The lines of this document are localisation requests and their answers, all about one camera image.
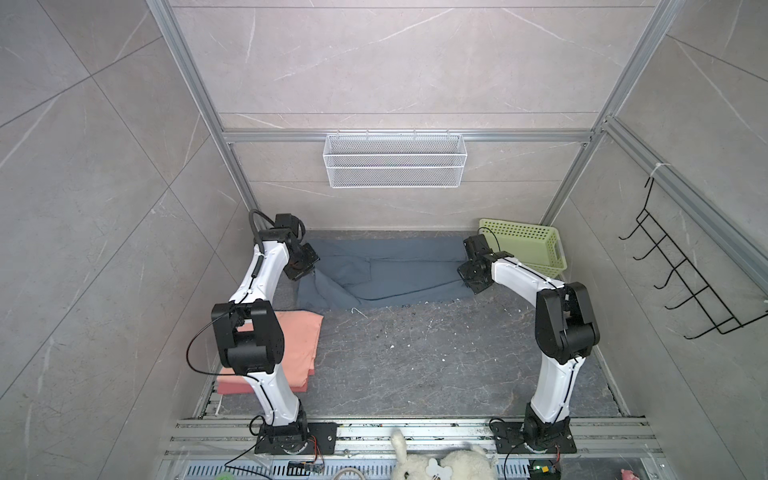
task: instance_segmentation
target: white metal basket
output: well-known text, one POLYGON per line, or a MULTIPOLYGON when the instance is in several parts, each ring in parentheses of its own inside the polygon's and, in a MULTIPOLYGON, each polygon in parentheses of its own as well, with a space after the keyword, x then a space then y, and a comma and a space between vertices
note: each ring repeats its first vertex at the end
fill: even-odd
POLYGON ((467 149, 460 134, 332 134, 323 160, 333 188, 458 187, 467 149))

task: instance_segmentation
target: red folded cloth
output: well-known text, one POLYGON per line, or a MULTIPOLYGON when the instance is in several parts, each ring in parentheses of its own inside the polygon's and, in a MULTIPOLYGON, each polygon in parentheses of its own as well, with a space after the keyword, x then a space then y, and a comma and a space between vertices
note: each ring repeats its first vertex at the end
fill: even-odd
MULTIPOLYGON (((317 341, 320 337, 320 325, 323 316, 303 310, 293 312, 275 312, 277 321, 283 329, 286 351, 283 355, 283 371, 288 385, 293 392, 306 392, 307 380, 315 374, 315 356, 317 341)), ((238 331, 253 330, 252 323, 238 327, 238 331)), ((221 373, 233 373, 232 369, 221 369, 221 373)), ((231 393, 253 393, 253 390, 241 376, 219 376, 217 392, 221 395, 231 393)))

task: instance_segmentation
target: black mounting plate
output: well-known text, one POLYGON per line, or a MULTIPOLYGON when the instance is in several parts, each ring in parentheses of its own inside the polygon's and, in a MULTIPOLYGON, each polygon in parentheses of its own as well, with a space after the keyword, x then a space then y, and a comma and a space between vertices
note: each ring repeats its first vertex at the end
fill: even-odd
MULTIPOLYGON (((525 448, 525 440, 521 430, 522 426, 523 422, 503 422, 501 420, 491 422, 490 427, 496 441, 496 452, 502 455, 507 455, 508 453, 531 453, 530 450, 525 448)), ((552 447, 544 453, 556 454, 558 447, 560 447, 560 453, 576 453, 576 444, 573 438, 571 429, 566 428, 562 435, 558 435, 557 438, 553 439, 552 447)))
MULTIPOLYGON (((307 423, 306 427, 310 431, 310 436, 314 435, 317 439, 317 446, 320 448, 320 453, 323 455, 333 455, 336 450, 336 429, 339 428, 339 424, 333 422, 318 422, 307 423)), ((253 453, 271 453, 273 455, 286 454, 279 443, 270 443, 268 439, 259 442, 253 453)), ((312 455, 313 453, 312 441, 310 440, 304 451, 297 455, 312 455)))

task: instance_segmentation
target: stuffed animal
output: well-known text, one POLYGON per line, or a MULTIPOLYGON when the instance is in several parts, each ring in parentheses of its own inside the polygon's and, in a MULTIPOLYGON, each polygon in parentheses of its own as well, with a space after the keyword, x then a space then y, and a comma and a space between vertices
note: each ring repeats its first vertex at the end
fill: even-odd
POLYGON ((392 446, 397 458, 392 480, 497 480, 492 468, 495 462, 490 462, 478 446, 451 452, 439 465, 427 455, 409 455, 406 439, 399 430, 392 434, 392 446))

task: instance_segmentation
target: gray-blue fabric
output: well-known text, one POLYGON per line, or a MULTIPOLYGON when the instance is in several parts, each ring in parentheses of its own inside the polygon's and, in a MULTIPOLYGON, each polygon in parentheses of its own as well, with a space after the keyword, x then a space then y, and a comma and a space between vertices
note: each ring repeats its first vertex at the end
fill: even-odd
POLYGON ((320 257, 299 281, 298 306, 322 312, 472 296, 456 269, 464 237, 312 240, 320 257))

